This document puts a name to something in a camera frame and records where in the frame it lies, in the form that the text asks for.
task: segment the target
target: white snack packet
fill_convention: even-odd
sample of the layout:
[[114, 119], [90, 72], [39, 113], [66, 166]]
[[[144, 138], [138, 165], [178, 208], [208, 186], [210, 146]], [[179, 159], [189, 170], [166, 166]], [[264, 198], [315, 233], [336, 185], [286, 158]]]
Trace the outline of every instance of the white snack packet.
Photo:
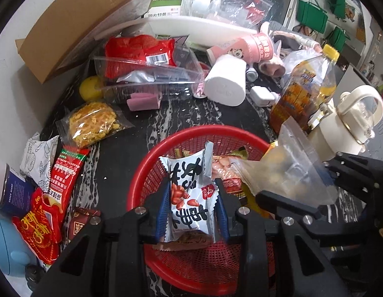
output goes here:
[[191, 156], [171, 159], [160, 157], [170, 175], [171, 213], [168, 216], [164, 242], [178, 240], [185, 231], [200, 230], [214, 239], [214, 207], [218, 188], [212, 181], [213, 143]]
[[48, 192], [50, 186], [50, 171], [57, 150], [58, 136], [48, 141], [40, 141], [40, 134], [35, 133], [26, 142], [20, 170], [24, 175], [32, 177], [36, 184]]

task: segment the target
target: oil bottle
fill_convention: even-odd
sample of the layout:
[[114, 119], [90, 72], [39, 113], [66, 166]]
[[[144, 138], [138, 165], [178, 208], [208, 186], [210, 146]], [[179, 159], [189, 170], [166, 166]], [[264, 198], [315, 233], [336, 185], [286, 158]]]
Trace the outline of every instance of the oil bottle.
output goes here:
[[270, 113], [269, 123], [276, 133], [290, 116], [304, 131], [308, 129], [310, 116], [335, 93], [334, 66], [338, 58], [338, 51], [325, 45], [322, 55], [302, 61], [293, 69]]

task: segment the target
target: green bag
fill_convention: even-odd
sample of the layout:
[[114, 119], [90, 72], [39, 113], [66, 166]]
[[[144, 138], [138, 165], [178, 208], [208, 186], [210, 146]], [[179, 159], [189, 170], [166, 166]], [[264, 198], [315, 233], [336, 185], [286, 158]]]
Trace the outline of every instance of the green bag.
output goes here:
[[302, 25], [314, 31], [324, 33], [328, 16], [326, 11], [319, 6], [317, 0], [314, 1], [315, 3], [310, 2], [310, 0], [308, 2], [299, 0], [296, 19]]
[[335, 27], [335, 29], [329, 33], [326, 38], [327, 44], [331, 45], [338, 52], [343, 51], [345, 44], [345, 39], [351, 39], [346, 33], [345, 30]]
[[345, 0], [328, 0], [331, 12], [339, 17], [345, 19]]

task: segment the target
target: white kettle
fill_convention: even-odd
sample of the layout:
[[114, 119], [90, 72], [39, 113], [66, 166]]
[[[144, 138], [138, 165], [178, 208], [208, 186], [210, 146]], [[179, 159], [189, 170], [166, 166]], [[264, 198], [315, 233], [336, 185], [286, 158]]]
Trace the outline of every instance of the white kettle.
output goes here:
[[[365, 97], [376, 100], [373, 114], [360, 101]], [[359, 86], [351, 93], [346, 91], [340, 99], [337, 108], [328, 106], [329, 114], [308, 135], [322, 161], [334, 158], [338, 151], [354, 155], [365, 151], [365, 142], [374, 138], [373, 127], [383, 117], [383, 100], [371, 86]]]

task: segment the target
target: black marble countertop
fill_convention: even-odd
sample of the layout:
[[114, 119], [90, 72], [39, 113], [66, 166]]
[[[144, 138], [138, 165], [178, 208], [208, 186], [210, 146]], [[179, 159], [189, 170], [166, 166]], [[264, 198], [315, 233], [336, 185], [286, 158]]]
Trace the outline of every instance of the black marble countertop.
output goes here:
[[[93, 64], [87, 62], [58, 101], [42, 131], [42, 139], [57, 135], [55, 121], [83, 104], [78, 92], [79, 84], [94, 74]], [[247, 90], [253, 85], [279, 91], [271, 78], [262, 75], [254, 83], [248, 84]], [[106, 219], [123, 215], [126, 212], [129, 184], [138, 164], [157, 143], [177, 131], [203, 124], [224, 124], [249, 131], [268, 143], [276, 140], [276, 135], [267, 123], [268, 109], [254, 106], [249, 96], [237, 107], [223, 106], [208, 99], [189, 98], [162, 102], [159, 110], [130, 112], [126, 105], [120, 105], [120, 108], [135, 127], [120, 131], [92, 146], [73, 191], [64, 228], [70, 221], [72, 205], [99, 209]], [[342, 189], [339, 189], [339, 199], [335, 205], [323, 207], [329, 222], [356, 221], [361, 211], [361, 202]], [[194, 296], [169, 285], [149, 269], [147, 280], [152, 296]]]

